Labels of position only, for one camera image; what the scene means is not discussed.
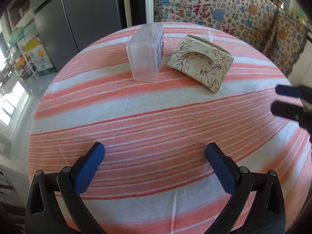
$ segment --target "striped tablecloth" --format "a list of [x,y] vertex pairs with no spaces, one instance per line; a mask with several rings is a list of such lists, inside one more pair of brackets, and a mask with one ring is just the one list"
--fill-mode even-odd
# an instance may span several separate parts
[[275,99],[297,102],[274,92],[288,83],[284,75],[248,44],[211,29],[213,42],[234,57],[214,94],[165,66],[183,37],[206,37],[208,28],[164,23],[159,81],[136,82],[126,44],[138,28],[96,41],[57,75],[32,125],[29,178],[38,169],[51,173],[72,165],[99,141],[105,159],[81,197],[109,234],[204,233],[229,199],[205,159],[206,145],[216,142],[238,166],[276,170],[289,228],[304,204],[312,168],[309,135],[270,113]]

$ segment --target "metal screw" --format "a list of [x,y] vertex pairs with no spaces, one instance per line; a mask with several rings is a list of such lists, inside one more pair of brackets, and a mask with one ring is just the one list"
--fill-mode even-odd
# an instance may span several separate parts
[[71,167],[70,166],[65,166],[63,169],[64,173],[69,173],[71,171]]
[[42,171],[41,171],[41,170],[38,170],[38,171],[35,172],[35,176],[40,176],[41,173],[42,173]]
[[270,175],[276,176],[276,172],[274,170],[269,170]]
[[245,167],[245,166],[241,166],[239,169],[241,170],[242,173],[247,173],[248,172],[248,168]]

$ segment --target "patterned curtain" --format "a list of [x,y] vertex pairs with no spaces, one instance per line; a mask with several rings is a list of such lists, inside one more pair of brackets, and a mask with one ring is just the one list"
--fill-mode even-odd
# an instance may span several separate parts
[[288,76],[308,30],[270,0],[155,0],[156,22],[186,22],[231,34],[268,57]]

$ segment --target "floral tissue box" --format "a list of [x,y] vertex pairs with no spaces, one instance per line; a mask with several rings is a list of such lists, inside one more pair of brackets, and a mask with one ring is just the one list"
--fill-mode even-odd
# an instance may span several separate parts
[[168,66],[217,92],[232,62],[228,51],[208,40],[188,35],[170,57]]

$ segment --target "plastic container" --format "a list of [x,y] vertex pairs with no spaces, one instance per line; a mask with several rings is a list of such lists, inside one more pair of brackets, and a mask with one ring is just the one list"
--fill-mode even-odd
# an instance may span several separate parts
[[141,26],[127,44],[127,53],[135,81],[157,82],[163,54],[163,25]]

